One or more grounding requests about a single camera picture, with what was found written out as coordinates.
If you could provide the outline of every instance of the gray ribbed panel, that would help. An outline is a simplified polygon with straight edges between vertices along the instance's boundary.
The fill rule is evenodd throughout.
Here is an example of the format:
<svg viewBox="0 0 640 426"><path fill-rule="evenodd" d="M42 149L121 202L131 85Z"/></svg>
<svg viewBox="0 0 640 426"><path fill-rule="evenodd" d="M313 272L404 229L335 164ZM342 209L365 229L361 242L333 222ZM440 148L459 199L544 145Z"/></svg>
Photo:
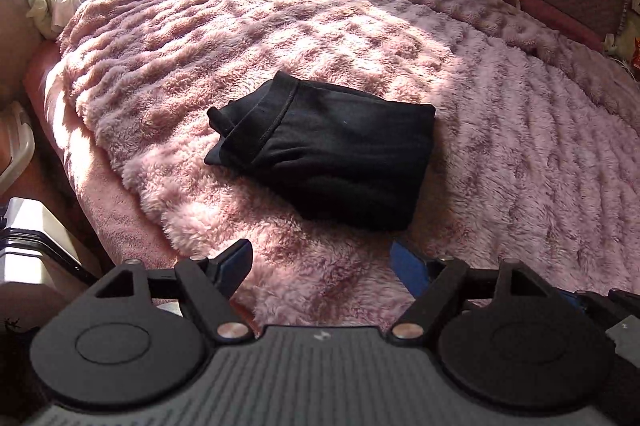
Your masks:
<svg viewBox="0 0 640 426"><path fill-rule="evenodd" d="M330 338L319 340L324 331ZM463 398L428 355L377 329L270 327L221 349L198 382L147 411L83 416L50 408L37 426L612 426L593 408L505 416Z"/></svg>

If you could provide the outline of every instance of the black folded garment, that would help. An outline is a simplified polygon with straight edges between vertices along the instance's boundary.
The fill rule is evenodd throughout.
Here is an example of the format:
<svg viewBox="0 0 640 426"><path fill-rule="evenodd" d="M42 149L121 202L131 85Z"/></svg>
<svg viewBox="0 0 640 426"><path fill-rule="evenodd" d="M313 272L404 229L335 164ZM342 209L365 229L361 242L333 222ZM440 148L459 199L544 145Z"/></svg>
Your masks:
<svg viewBox="0 0 640 426"><path fill-rule="evenodd" d="M433 148L435 108L278 72L207 111L220 141L205 163L256 178L308 219L406 229Z"/></svg>

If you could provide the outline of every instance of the power outlet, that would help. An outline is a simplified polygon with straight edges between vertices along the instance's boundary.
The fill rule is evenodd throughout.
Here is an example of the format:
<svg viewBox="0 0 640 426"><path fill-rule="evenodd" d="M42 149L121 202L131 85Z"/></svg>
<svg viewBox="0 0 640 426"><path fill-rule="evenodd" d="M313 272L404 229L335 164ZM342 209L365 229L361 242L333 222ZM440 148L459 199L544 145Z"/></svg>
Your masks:
<svg viewBox="0 0 640 426"><path fill-rule="evenodd" d="M631 0L631 10L636 14L640 14L640 0Z"/></svg>

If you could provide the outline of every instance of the blanket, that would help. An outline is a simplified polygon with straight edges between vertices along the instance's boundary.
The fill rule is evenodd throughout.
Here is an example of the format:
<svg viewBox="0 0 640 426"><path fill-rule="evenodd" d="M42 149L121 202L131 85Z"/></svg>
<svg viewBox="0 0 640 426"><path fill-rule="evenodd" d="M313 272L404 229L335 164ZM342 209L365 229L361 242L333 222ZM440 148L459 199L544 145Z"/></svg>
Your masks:
<svg viewBox="0 0 640 426"><path fill-rule="evenodd" d="M393 236L305 221L204 165L206 109L276 70L436 106L403 236L425 253L640 289L640 92L500 0L91 0L61 48L67 102L177 258L252 241L236 298L260 324L387 326L412 300L388 267Z"/></svg>

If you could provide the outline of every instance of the pink bed sheet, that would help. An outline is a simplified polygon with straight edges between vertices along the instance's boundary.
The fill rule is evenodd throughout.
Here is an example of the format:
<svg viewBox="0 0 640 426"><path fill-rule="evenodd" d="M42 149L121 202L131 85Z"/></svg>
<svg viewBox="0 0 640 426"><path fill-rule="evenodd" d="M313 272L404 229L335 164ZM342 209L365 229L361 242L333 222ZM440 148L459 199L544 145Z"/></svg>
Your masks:
<svg viewBox="0 0 640 426"><path fill-rule="evenodd" d="M82 210L116 265L136 257L147 268L173 266L177 253L162 230L142 213L137 196L124 189L104 150L95 145L74 107L66 103L55 73L59 62L57 44L45 41L33 56L23 84Z"/></svg>

